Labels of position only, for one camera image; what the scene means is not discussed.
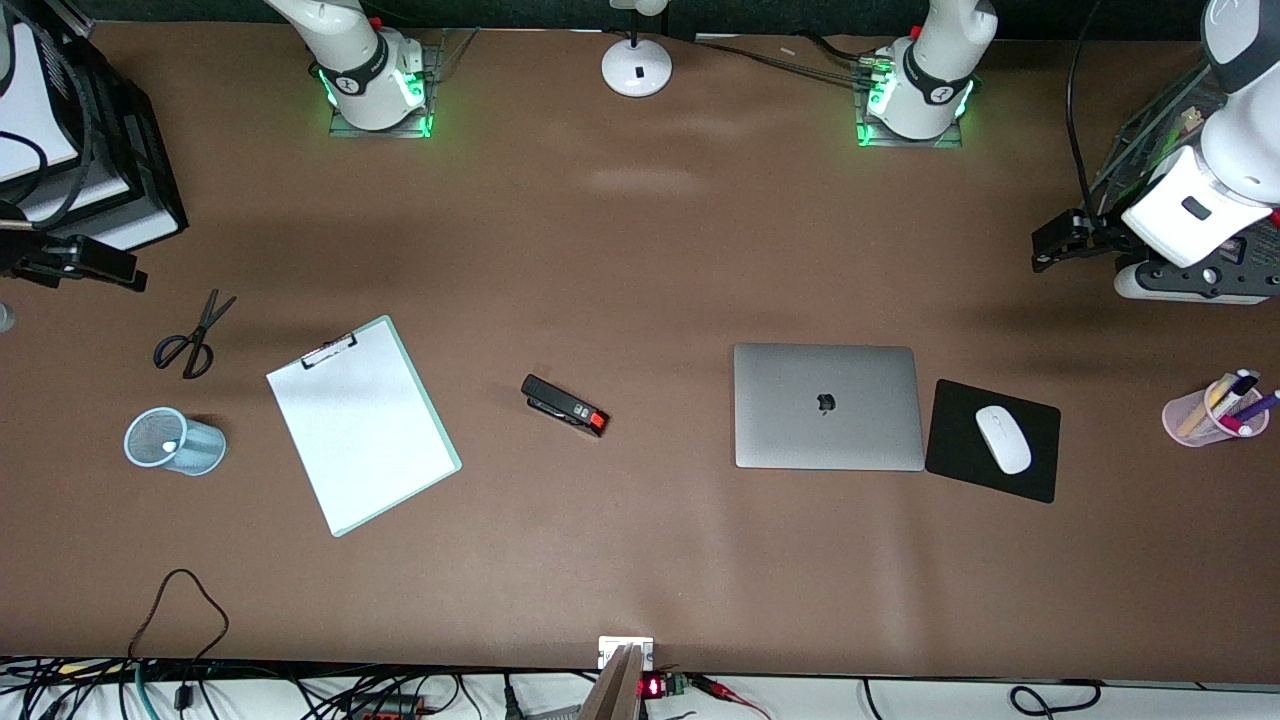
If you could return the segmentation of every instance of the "marker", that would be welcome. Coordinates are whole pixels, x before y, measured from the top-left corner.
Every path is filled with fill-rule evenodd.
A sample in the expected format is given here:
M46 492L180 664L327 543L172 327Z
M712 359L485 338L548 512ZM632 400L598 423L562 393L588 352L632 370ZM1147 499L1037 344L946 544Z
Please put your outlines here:
M1275 407L1277 402L1280 402L1280 389L1272 392L1271 395L1263 395L1262 400L1258 400L1253 405L1249 405L1244 410L1240 410L1239 413L1233 415L1233 418L1242 423L1248 423L1253 418L1257 418L1258 415Z
M1226 393L1226 397L1224 397L1213 407L1213 419L1219 419L1222 415L1230 415L1231 410L1235 410L1235 406L1239 405L1240 400L1248 395L1256 384L1258 384L1258 377L1253 373L1235 380L1235 384L1231 386L1231 391Z
M1213 383L1213 387L1210 388L1208 398L1204 402L1197 405L1196 410L1192 411L1192 414L1188 415L1185 420L1183 420L1183 424L1178 425L1178 434L1183 437L1190 437L1192 434L1199 432L1201 425L1204 421L1204 406L1206 405L1208 405L1210 407L1216 406L1222 400L1222 396L1231 389L1231 384L1234 384L1238 379L1244 378L1248 374L1249 374L1248 370L1240 369L1236 370L1235 373L1228 373L1222 375L1216 383Z
M1230 415L1224 415L1221 419L1219 419L1219 423L1222 423L1224 428L1231 430L1233 433L1240 437L1249 437L1253 434L1253 428L1245 425L1244 423L1240 423L1239 420L1236 420Z

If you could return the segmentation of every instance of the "brown paper tabletop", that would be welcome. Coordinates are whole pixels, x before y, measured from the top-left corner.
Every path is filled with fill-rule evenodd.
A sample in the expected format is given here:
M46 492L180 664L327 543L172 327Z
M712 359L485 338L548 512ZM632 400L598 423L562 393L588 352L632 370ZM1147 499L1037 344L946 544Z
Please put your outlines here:
M620 97L611 42L485 32L435 137L352 141L287 26L102 27L191 229L140 252L143 295L0 283L0 652L122 655L187 566L230 615L223 657L584 667L648 634L716 671L1280 678L1280 430L1185 450L1160 424L1224 370L1275 386L1280 302L1123 300L1110 258L1032 274L1030 231L1078 200L1068 45L998 44L964 149L920 151L858 147L847 90L675 41L671 85ZM1088 49L1091 172L1197 56ZM156 370L212 287L239 296L212 370ZM384 313L463 469L335 539L264 375ZM1057 500L736 469L745 341L910 346L925 427L938 378L1060 407ZM526 373L605 437L527 409ZM129 465L159 405L223 428L221 466ZM216 628L179 582L142 651Z

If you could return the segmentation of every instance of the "mouse pad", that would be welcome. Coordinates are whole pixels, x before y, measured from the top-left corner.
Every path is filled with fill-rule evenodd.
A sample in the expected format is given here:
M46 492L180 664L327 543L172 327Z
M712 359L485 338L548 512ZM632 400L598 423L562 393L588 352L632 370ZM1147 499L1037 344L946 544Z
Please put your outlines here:
M982 439L974 415L988 405L1004 406L1032 448L1030 468L1006 475ZM1020 400L975 387L938 380L929 421L929 450L924 469L934 475L963 480L1001 492L1053 502L1057 487L1057 436L1062 413L1057 407Z

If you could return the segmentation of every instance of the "white mouse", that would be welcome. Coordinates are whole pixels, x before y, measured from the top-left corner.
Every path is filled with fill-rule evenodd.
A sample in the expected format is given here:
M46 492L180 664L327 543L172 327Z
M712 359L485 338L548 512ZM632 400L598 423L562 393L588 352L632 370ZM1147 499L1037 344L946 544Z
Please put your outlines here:
M1000 405L988 405L974 413L982 439L1006 475L1016 475L1032 466L1032 448L1027 445L1018 420Z

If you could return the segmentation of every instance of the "white floor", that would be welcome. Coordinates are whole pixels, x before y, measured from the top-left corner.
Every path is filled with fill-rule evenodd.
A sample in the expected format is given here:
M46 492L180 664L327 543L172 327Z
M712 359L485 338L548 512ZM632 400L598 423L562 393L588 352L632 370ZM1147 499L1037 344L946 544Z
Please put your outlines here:
M773 720L873 720L867 707L861 684L847 678L756 678L721 675L718 680L744 698L760 705ZM351 687L353 679L307 680L317 691L337 692ZM407 689L412 692L415 682ZM526 715L579 705L590 691L590 683L576 675L515 675L512 685ZM177 683L154 683L147 694L160 720L177 720L173 693ZM291 683L283 680L219 680L206 684L220 720L298 720L307 706ZM466 687L480 708L460 696L439 720L502 720L504 702L500 675L467 675ZM1012 683L873 680L876 706L884 720L1018 720L1023 717L1009 703ZM1088 688L1032 685L1051 705L1069 705L1087 700ZM1245 692L1238 688L1202 691L1190 688L1107 687L1094 707L1069 715L1056 714L1057 720L1275 720L1280 717L1280 693ZM132 684L125 692L125 707L132 720L146 720ZM429 707L445 702L453 693L453 680L438 676L426 680L421 694ZM22 693L0 697L0 717L17 719ZM37 707L33 720L47 707L54 693ZM763 720L754 711L709 698L691 691L684 696L649 701L652 720L668 720L689 711L690 720ZM65 707L56 720L65 720ZM120 717L115 685L99 688L88 698L76 720L118 720ZM212 720L200 693L186 720Z

